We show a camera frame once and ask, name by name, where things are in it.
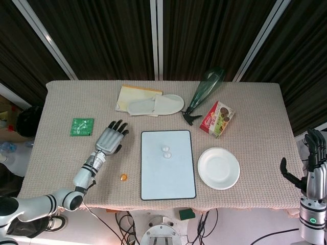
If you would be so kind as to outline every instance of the paper plate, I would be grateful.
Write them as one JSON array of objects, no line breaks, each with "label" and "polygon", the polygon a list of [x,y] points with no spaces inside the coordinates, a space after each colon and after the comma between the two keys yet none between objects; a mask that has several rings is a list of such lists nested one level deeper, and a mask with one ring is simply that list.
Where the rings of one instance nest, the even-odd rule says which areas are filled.
[{"label": "paper plate", "polygon": [[236,157],[223,148],[210,148],[202,153],[198,171],[204,183],[216,190],[231,188],[240,176],[240,164]]}]

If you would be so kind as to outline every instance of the robot forearm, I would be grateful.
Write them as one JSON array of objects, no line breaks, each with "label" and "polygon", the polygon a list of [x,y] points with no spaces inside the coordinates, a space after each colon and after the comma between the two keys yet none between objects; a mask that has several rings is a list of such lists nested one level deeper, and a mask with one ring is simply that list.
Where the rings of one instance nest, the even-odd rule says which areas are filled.
[{"label": "robot forearm", "polygon": [[81,205],[88,188],[92,183],[95,184],[95,176],[106,161],[105,157],[121,148],[120,142],[128,133],[128,130],[122,132],[127,124],[118,129],[121,122],[114,121],[104,130],[96,143],[96,151],[74,177],[75,190],[62,188],[52,194],[31,199],[0,197],[0,244],[17,244],[14,240],[5,238],[11,222],[17,217],[22,222],[29,222],[52,215],[58,207],[75,211]]}]

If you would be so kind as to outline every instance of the knit tablecloth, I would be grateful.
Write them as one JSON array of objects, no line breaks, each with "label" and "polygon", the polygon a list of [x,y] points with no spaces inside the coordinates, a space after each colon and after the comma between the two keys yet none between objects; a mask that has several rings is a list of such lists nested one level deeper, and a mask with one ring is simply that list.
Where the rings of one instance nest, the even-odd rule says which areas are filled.
[{"label": "knit tablecloth", "polygon": [[[191,81],[53,81],[46,85],[48,95],[39,123],[28,171],[19,194],[31,198],[61,187],[74,190],[73,178],[83,165],[103,130],[113,120],[129,123],[129,134],[118,154],[107,157],[96,176],[85,203],[116,210],[211,208],[296,208],[300,191],[279,171],[282,157],[298,177],[303,175],[292,129],[281,90],[274,83],[223,83],[193,115],[206,115],[215,101],[236,113],[219,139],[199,129],[201,119],[189,126],[181,113],[150,117],[131,117],[116,112],[121,85],[141,86],[177,94],[187,107],[199,82]],[[91,136],[70,137],[72,120],[94,118]],[[189,200],[141,200],[141,132],[190,130],[192,138],[197,196]],[[222,147],[232,152],[241,167],[240,178],[228,190],[206,186],[197,171],[198,159],[208,148]],[[127,174],[127,181],[120,175]]]}]

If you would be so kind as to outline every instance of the robot finger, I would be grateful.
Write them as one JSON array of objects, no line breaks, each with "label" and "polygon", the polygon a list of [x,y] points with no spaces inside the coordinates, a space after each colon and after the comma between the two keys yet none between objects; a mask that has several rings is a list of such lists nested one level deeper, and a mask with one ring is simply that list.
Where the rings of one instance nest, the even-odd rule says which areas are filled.
[{"label": "robot finger", "polygon": [[125,136],[128,133],[129,133],[129,131],[128,130],[125,130],[122,134]]},{"label": "robot finger", "polygon": [[121,127],[117,130],[118,132],[122,132],[124,129],[125,129],[125,127],[128,125],[128,123],[126,122],[126,123],[124,123],[123,125],[121,125]]},{"label": "robot finger", "polygon": [[108,128],[112,129],[112,127],[113,127],[113,125],[114,125],[115,123],[116,123],[116,121],[112,121],[112,122],[109,124]]},{"label": "robot finger", "polygon": [[122,145],[121,144],[118,145],[117,149],[114,151],[114,154],[116,154],[117,152],[119,152],[121,148],[122,148]]},{"label": "robot finger", "polygon": [[115,126],[113,126],[113,130],[117,130],[117,128],[119,127],[119,125],[122,123],[122,121],[123,120],[119,120],[116,124],[115,124]]}]

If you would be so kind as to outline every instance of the robotic hand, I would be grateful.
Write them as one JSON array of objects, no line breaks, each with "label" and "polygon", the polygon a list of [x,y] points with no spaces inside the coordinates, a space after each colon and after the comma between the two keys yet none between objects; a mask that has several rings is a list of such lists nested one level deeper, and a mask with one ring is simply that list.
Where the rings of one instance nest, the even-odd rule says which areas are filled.
[{"label": "robotic hand", "polygon": [[308,130],[305,135],[309,148],[307,176],[298,179],[286,169],[286,159],[281,162],[283,176],[299,188],[304,196],[300,198],[300,234],[305,242],[294,244],[324,244],[327,203],[327,155],[326,141],[318,130]]},{"label": "robotic hand", "polygon": [[96,150],[74,177],[74,191],[62,188],[52,194],[31,199],[0,197],[0,244],[18,245],[14,239],[6,238],[7,230],[16,217],[22,222],[33,221],[54,214],[58,206],[75,211],[83,202],[87,190],[95,185],[95,176],[106,161],[105,157],[121,149],[120,142],[128,134],[128,130],[124,130],[127,123],[120,126],[121,123],[122,120],[113,121],[104,130],[96,142]]}]

